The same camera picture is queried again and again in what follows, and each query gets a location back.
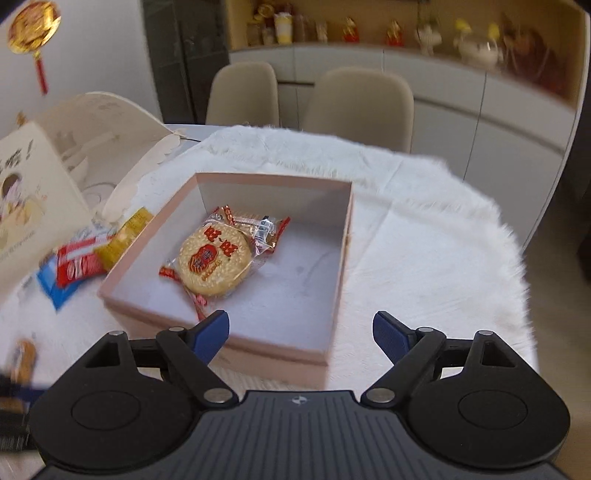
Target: white wall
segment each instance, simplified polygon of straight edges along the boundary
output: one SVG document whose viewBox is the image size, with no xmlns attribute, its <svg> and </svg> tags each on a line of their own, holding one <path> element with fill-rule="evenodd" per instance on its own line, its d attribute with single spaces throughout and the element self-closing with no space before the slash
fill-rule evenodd
<svg viewBox="0 0 591 480">
<path fill-rule="evenodd" d="M 0 25 L 0 138 L 78 93 L 117 93 L 157 117 L 140 0 L 56 0 L 61 26 L 41 53 L 49 94 L 43 97 L 32 55 L 10 51 L 5 39 L 14 14 Z"/>
</svg>

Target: gold hanging ornament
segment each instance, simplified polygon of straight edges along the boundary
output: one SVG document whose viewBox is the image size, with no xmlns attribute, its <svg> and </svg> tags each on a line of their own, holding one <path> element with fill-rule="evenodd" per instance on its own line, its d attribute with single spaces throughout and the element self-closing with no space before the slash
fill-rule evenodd
<svg viewBox="0 0 591 480">
<path fill-rule="evenodd" d="M 61 16 L 54 2 L 31 2 L 14 18 L 8 30 L 8 46 L 14 53 L 33 53 L 41 93 L 47 95 L 47 80 L 41 47 L 55 34 Z"/>
</svg>

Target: yellow snack packet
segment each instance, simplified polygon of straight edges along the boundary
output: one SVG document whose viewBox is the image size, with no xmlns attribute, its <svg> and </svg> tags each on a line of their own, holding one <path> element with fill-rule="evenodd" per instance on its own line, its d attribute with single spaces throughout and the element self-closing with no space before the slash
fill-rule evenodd
<svg viewBox="0 0 591 480">
<path fill-rule="evenodd" d="M 140 208 L 133 217 L 123 224 L 108 244 L 95 249 L 95 253 L 106 271 L 111 271 L 152 218 L 154 215 L 145 208 Z"/>
</svg>

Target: white fur tablecloth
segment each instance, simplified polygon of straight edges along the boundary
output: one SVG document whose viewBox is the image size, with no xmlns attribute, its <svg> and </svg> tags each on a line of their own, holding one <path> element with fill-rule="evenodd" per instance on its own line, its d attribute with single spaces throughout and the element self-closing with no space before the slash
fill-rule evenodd
<svg viewBox="0 0 591 480">
<path fill-rule="evenodd" d="M 158 212 L 199 171 L 353 181 L 351 238 L 328 389 L 359 395 L 390 368 L 372 339 L 378 310 L 411 328 L 432 326 L 451 338 L 494 330 L 537 368 L 517 243 L 500 223 L 497 205 L 454 177 L 444 162 L 337 138 L 232 127 L 147 174 L 128 216 L 141 206 Z M 154 335 L 153 327 L 140 322 L 122 326 L 96 297 L 99 284 L 84 284 L 55 313 L 37 282 L 29 282 L 0 310 L 0 351 L 7 355 L 17 338 L 32 336 L 39 358 L 34 379 L 49 383 L 110 330 L 123 327 L 132 338 Z M 239 393 L 295 388 L 215 363 L 213 369 Z M 26 478 L 39 466 L 40 460 L 31 459 L 3 463 L 0 476 Z"/>
</svg>

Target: blue snack packet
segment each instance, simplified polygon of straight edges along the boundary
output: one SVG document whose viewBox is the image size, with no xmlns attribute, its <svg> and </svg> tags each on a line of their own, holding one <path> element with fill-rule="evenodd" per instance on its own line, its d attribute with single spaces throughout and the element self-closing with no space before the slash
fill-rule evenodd
<svg viewBox="0 0 591 480">
<path fill-rule="evenodd" d="M 84 280 L 70 283 L 66 288 L 60 288 L 56 283 L 57 257 L 52 255 L 37 272 L 37 280 L 45 294 L 51 299 L 53 306 L 58 311 L 62 305 L 78 290 Z"/>
</svg>

